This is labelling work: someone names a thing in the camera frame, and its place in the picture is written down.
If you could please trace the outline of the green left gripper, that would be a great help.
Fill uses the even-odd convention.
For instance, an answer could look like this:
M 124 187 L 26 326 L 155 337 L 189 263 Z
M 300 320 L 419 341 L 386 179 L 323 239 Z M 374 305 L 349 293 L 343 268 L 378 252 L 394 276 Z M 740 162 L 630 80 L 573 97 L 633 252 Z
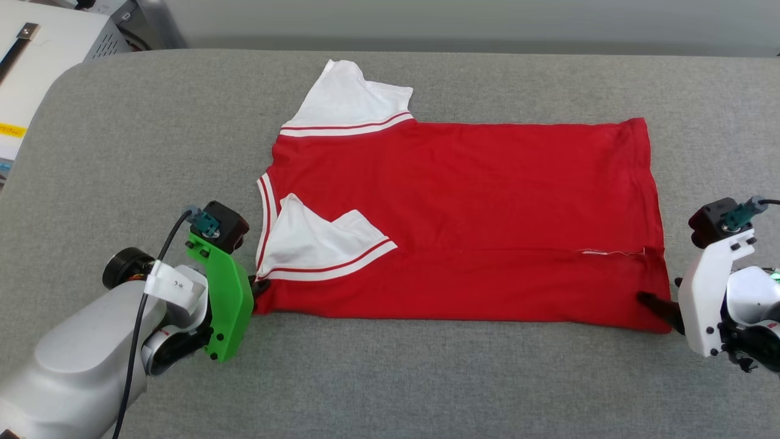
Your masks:
M 190 232 L 187 255 L 204 268 L 207 280 L 207 317 L 204 351 L 217 362 L 236 356 L 250 323 L 255 301 L 271 286 L 268 279 L 248 277 L 232 255 Z

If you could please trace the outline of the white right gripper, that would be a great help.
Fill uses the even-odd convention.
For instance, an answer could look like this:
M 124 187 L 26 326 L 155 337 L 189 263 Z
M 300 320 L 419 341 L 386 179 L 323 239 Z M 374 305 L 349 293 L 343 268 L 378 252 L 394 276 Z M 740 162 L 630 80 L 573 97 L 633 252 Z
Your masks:
M 705 358 L 717 355 L 722 343 L 718 325 L 732 265 L 754 253 L 748 242 L 753 237 L 754 230 L 749 229 L 705 247 L 682 277 L 679 303 L 646 291 L 636 294 L 638 302 L 677 333 L 685 334 L 694 353 Z

